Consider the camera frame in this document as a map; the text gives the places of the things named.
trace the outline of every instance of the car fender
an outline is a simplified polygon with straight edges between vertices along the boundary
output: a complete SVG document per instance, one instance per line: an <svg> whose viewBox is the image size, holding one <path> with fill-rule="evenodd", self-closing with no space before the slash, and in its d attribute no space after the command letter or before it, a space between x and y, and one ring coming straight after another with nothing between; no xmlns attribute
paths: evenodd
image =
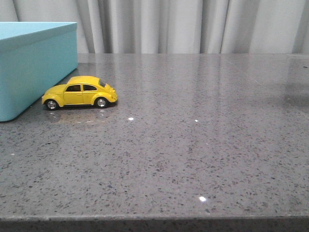
<svg viewBox="0 0 309 232"><path fill-rule="evenodd" d="M110 94L108 94L108 93L98 93L98 94L93 96L92 101L91 101L92 105L94 105L96 99L100 98L100 97L107 99L109 102L112 101L112 96Z"/></svg>
<svg viewBox="0 0 309 232"><path fill-rule="evenodd" d="M48 100L48 99L53 99L53 100L55 100L55 101L58 103L58 105L59 105L60 107L63 107L63 106L65 105L64 100L63 100L61 97L59 97L57 94L48 94L48 95L45 95L45 96L44 96L44 104L45 104L46 100Z"/></svg>

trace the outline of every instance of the granite countertop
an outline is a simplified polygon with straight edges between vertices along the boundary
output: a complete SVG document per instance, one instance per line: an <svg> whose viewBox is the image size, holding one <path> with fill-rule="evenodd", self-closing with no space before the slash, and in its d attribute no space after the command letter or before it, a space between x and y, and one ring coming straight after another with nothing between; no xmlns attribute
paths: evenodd
<svg viewBox="0 0 309 232"><path fill-rule="evenodd" d="M309 56L80 54L106 109L0 123L0 220L309 217Z"/></svg>

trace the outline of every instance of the car roof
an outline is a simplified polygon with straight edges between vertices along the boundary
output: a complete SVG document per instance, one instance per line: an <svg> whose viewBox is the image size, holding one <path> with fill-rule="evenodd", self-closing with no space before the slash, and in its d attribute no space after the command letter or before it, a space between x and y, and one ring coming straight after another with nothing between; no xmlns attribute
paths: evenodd
<svg viewBox="0 0 309 232"><path fill-rule="evenodd" d="M91 84L98 85L100 78L95 76L74 76L68 81L68 85L73 84Z"/></svg>

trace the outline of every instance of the car door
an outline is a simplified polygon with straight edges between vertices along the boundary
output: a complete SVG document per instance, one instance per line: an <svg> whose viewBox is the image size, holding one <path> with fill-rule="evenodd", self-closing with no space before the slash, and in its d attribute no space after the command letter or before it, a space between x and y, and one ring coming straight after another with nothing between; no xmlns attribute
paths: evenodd
<svg viewBox="0 0 309 232"><path fill-rule="evenodd" d="M83 93L81 85L71 85L63 93L63 98L66 104L83 104Z"/></svg>
<svg viewBox="0 0 309 232"><path fill-rule="evenodd" d="M97 88L92 85L83 85L84 104L92 104L92 98L97 93Z"/></svg>

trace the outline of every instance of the volkswagen beetle model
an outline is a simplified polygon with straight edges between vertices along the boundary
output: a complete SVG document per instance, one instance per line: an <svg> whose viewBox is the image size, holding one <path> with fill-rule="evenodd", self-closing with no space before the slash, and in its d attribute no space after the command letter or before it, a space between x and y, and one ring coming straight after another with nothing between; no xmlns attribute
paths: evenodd
<svg viewBox="0 0 309 232"><path fill-rule="evenodd" d="M94 76L75 76L68 83L51 87L42 96L48 110L65 105L95 105L106 108L117 101L117 93L110 85Z"/></svg>

